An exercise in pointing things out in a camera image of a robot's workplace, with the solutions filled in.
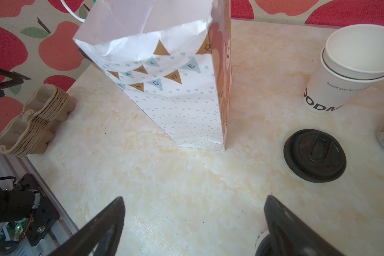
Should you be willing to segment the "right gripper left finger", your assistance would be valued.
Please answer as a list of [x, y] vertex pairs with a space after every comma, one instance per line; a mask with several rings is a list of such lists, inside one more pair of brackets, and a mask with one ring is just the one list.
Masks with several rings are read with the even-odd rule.
[[115, 198], [52, 256], [114, 256], [124, 227], [123, 197]]

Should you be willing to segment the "white paper coffee cup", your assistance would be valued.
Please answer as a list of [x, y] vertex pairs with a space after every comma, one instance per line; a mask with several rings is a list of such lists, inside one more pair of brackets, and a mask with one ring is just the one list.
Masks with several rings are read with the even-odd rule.
[[271, 237], [269, 230], [263, 230], [256, 241], [256, 252], [254, 256], [272, 256], [273, 249], [271, 245]]

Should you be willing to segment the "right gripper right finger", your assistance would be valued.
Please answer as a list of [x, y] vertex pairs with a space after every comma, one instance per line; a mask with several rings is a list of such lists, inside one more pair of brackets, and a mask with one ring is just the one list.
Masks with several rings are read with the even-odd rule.
[[267, 196], [265, 217], [274, 256], [342, 256], [275, 196]]

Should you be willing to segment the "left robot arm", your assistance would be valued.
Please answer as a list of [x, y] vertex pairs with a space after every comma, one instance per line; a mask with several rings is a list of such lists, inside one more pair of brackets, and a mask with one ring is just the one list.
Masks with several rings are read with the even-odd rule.
[[[0, 68], [0, 75], [9, 80], [0, 82], [0, 98], [4, 97], [4, 89], [24, 83], [23, 76]], [[0, 177], [1, 180], [10, 179], [10, 176]], [[0, 187], [0, 223], [17, 221], [28, 217], [33, 211], [35, 193], [13, 189], [5, 191]]]

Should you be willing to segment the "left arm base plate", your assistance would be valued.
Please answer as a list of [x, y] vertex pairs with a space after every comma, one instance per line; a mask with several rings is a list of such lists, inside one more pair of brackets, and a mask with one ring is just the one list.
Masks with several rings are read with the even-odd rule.
[[32, 209], [33, 220], [27, 231], [27, 240], [31, 246], [37, 246], [46, 237], [51, 228], [59, 219], [60, 214], [50, 201], [47, 193], [40, 186], [32, 174], [25, 174], [18, 182], [19, 191], [34, 192], [40, 194], [37, 208]]

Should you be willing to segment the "white paper gift bag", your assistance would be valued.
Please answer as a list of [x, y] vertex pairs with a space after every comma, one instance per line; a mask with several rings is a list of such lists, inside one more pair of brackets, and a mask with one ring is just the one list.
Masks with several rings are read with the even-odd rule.
[[225, 150], [229, 1], [96, 1], [79, 48], [177, 145]]

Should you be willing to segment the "cardboard cup carrier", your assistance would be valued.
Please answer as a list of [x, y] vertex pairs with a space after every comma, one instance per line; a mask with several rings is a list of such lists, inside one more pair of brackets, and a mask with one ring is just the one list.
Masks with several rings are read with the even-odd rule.
[[49, 130], [54, 121], [64, 122], [75, 104], [63, 89], [44, 84], [23, 106], [0, 134], [0, 153], [24, 157], [42, 154], [55, 134]]

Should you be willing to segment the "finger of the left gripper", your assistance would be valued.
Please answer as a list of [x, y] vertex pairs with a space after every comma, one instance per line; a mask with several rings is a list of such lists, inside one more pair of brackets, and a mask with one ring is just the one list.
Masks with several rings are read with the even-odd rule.
[[30, 78], [17, 72], [0, 68], [0, 98], [5, 96], [5, 89], [21, 85], [26, 80], [30, 80]]

